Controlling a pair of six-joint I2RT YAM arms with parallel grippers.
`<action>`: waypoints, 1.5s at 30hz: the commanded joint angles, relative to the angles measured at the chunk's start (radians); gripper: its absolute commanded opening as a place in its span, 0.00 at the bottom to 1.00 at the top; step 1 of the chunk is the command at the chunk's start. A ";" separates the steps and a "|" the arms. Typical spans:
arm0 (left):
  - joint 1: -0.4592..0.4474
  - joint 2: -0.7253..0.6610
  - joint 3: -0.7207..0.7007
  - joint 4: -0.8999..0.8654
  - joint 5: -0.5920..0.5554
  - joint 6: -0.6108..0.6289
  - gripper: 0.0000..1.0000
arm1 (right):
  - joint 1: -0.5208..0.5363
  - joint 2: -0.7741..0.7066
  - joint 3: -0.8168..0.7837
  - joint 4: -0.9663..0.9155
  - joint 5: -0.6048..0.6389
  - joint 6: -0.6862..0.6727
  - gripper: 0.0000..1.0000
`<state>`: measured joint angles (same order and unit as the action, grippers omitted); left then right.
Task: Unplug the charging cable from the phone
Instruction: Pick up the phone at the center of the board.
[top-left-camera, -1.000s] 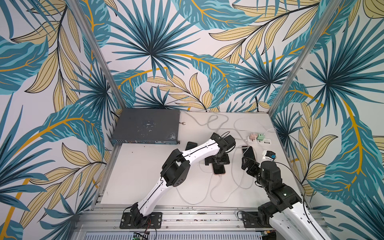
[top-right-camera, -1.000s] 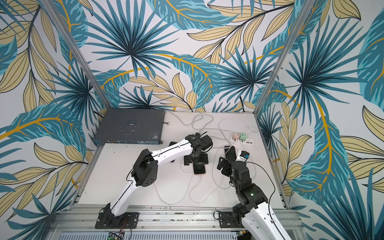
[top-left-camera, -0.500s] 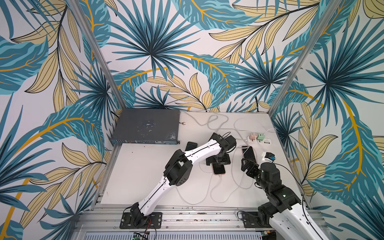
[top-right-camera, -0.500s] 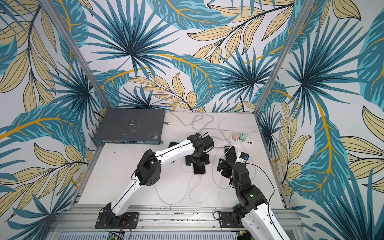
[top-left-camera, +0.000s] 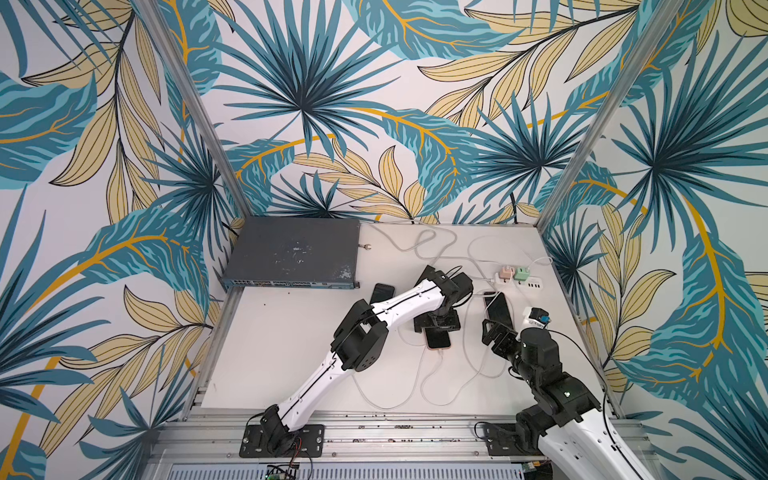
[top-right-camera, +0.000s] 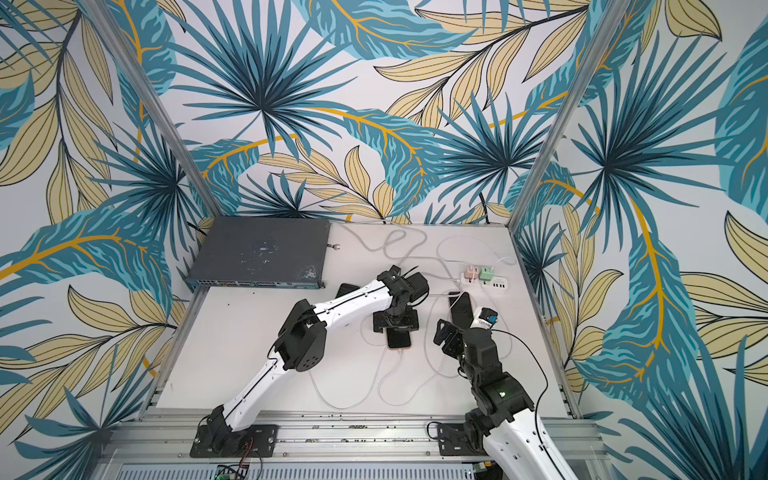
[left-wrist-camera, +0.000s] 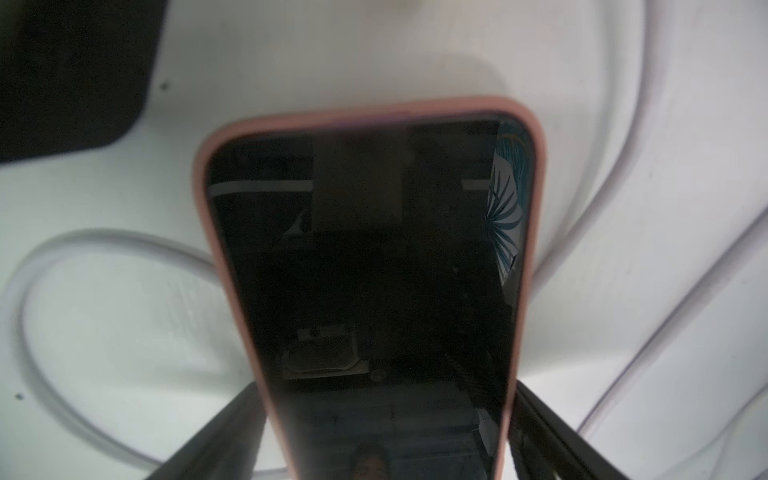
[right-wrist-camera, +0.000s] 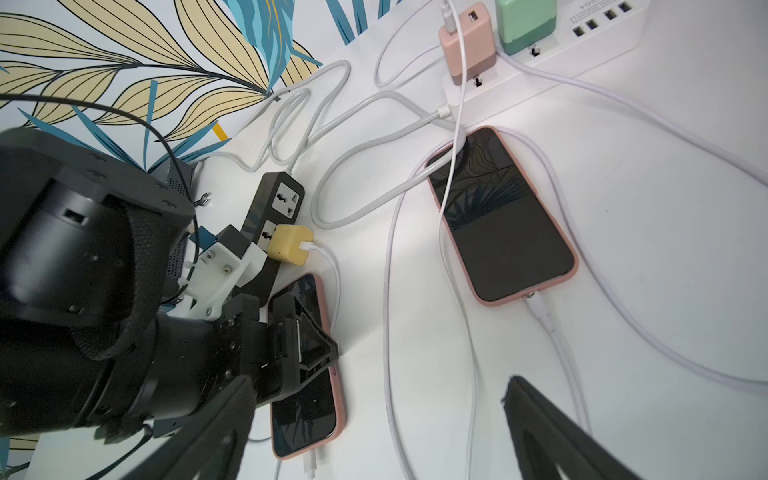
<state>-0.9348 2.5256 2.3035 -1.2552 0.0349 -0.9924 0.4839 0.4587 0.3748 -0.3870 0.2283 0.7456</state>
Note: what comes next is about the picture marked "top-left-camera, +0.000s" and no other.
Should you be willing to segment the black phone pink case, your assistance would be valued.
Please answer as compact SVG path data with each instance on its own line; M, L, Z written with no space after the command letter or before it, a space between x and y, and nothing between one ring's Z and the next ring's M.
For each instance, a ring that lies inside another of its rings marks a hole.
M427 348L430 350L443 350L451 347L450 333L440 329L426 329L424 331Z

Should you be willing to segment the black phone grey case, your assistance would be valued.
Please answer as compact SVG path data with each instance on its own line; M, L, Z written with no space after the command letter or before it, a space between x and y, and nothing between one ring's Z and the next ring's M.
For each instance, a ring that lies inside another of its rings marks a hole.
M395 287L389 284L376 283L370 296L370 304L380 303L395 296Z

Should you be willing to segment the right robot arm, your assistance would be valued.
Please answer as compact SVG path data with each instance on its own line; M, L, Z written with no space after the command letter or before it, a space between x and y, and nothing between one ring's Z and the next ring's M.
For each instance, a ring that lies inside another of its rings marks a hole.
M551 332L486 320L483 343L510 362L530 388L535 404L510 424L479 422L491 456L540 454L569 479L652 479L608 419L602 403L578 378L563 370Z

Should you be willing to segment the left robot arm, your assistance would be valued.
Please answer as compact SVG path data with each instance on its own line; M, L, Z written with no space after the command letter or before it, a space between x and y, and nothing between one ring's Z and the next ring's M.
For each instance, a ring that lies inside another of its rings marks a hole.
M424 314L444 316L473 292L467 274L448 276L427 266L412 289L378 303L355 302L336 328L329 353L318 368L291 396L259 415L263 449L278 456L292 447L320 400L341 380L371 367L389 333L400 324Z

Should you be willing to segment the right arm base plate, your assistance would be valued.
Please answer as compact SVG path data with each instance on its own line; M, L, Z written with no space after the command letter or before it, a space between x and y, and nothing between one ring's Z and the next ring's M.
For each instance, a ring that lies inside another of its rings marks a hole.
M474 429L491 457L543 457L532 440L519 434L514 423L477 422Z

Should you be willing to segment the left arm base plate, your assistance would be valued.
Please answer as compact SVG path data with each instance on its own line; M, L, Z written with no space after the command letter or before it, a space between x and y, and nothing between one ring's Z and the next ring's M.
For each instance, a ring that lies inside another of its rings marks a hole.
M238 456L240 458L288 458L296 454L300 458L322 456L325 426L305 425L296 432L268 434L260 424L247 425L244 430Z

